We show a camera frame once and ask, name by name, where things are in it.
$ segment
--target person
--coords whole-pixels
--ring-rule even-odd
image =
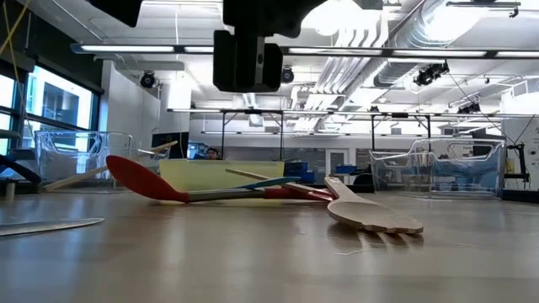
[[[205,153],[205,157],[208,160],[222,160],[219,157],[219,151],[213,147],[208,148],[208,151]]]

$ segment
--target table surface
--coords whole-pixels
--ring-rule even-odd
[[[539,205],[363,194],[422,236],[356,232],[323,205],[155,206],[135,194],[42,194],[5,222],[103,216],[0,238],[0,302],[538,302]]]

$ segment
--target red spatula head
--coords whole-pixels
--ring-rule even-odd
[[[176,191],[157,174],[124,157],[107,156],[107,166],[116,180],[128,189],[151,199],[165,199],[187,202],[185,193]]]

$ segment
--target security camera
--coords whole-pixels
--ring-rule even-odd
[[[157,86],[157,79],[154,75],[154,71],[144,71],[144,75],[141,77],[141,86],[148,89],[155,88]]]
[[[283,71],[280,74],[280,82],[284,84],[292,83],[294,81],[294,72],[289,66],[283,67]]]

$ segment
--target door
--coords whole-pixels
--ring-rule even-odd
[[[350,176],[336,172],[337,166],[349,164],[348,152],[348,148],[326,149],[326,176],[337,177],[344,184],[350,183]]]

